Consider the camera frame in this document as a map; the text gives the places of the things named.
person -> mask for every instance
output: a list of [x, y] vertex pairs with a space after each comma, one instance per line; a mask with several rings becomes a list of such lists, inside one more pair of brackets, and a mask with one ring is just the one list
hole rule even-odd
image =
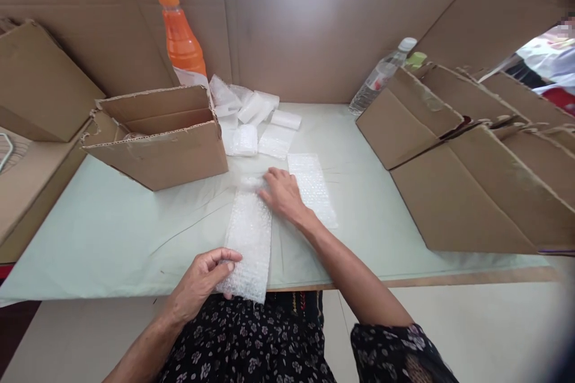
[[[260, 197], [309, 241], [359, 321], [351, 343], [360, 381], [456, 382], [389, 289], [303, 204], [295, 177], [270, 168], [264, 178]], [[321, 292], [268, 293], [263, 305], [212, 294], [241, 258], [227, 248], [196, 256], [104, 382], [334, 382]]]

hand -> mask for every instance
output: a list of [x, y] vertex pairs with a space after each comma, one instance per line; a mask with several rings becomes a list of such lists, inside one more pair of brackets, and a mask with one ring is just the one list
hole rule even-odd
[[[221, 260], [230, 260], [218, 264]], [[184, 325], [194, 319], [216, 284], [223, 281], [241, 260], [241, 254], [229, 248], [216, 248], [198, 254], [181, 278], [161, 313], [169, 322]]]
[[294, 175], [283, 169], [270, 168], [264, 179], [270, 185], [270, 191], [262, 189], [259, 195], [276, 213], [296, 226], [315, 217], [313, 211], [302, 202]]

sleeve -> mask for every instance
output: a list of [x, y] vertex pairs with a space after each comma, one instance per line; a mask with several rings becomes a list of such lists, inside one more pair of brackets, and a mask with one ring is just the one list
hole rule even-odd
[[457, 383], [418, 325], [357, 324], [351, 341], [361, 382]]

plastic bottle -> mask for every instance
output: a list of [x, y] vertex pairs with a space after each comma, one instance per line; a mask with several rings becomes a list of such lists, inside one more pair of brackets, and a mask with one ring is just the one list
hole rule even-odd
[[164, 7], [162, 15], [166, 26], [168, 57], [181, 85], [203, 85], [209, 88], [205, 72], [204, 54], [193, 35], [180, 0], [159, 0]]
[[403, 66], [407, 54], [416, 44], [417, 40], [414, 38], [405, 38], [401, 41], [397, 51], [380, 60], [349, 104], [349, 111], [353, 115], [361, 115], [371, 105], [373, 100], [388, 85], [388, 81], [394, 76], [397, 69]]

bottle label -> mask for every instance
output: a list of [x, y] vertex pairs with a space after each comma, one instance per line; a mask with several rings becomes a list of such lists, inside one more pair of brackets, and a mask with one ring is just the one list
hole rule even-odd
[[377, 69], [375, 69], [370, 76], [365, 81], [365, 84], [374, 91], [381, 91], [385, 88], [388, 84], [389, 77], [385, 76], [382, 73], [379, 73]]

